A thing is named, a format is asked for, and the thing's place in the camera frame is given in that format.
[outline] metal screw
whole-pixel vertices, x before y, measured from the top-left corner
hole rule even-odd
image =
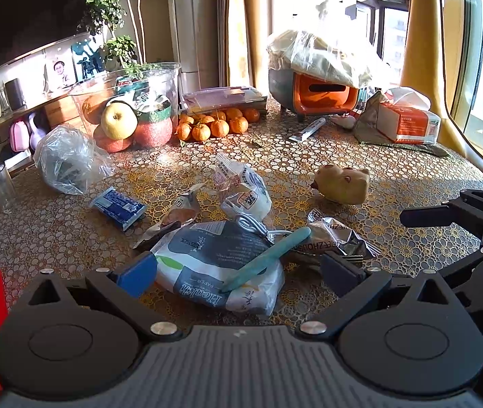
[[[177,331],[177,325],[172,322],[155,322],[151,325],[151,332],[159,336],[172,335]]]
[[[307,335],[322,335],[327,326],[318,320],[309,320],[300,326],[300,331]]]

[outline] tissue package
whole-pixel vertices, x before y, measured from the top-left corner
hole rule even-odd
[[[381,103],[376,127],[395,143],[436,144],[440,118],[418,108]]]

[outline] wooden figurine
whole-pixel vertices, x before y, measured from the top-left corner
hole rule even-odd
[[[370,175],[368,169],[355,170],[351,167],[341,169],[329,164],[319,167],[312,189],[317,189],[328,200],[339,204],[362,204],[368,193]]]

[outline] blue wet wipe pack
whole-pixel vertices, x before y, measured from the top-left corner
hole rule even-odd
[[[147,210],[147,205],[124,196],[113,187],[100,193],[90,205],[113,219],[124,232]]]

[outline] teal knife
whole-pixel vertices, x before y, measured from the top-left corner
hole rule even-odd
[[[283,238],[278,243],[275,243],[265,252],[258,255],[255,259],[245,264],[238,270],[237,275],[230,279],[222,288],[221,292],[235,290],[241,287],[248,280],[254,278],[262,270],[268,267],[272,262],[279,259],[281,255],[287,253],[293,247],[296,247],[304,239],[310,236],[311,230],[309,227],[302,227],[292,232],[289,236]]]

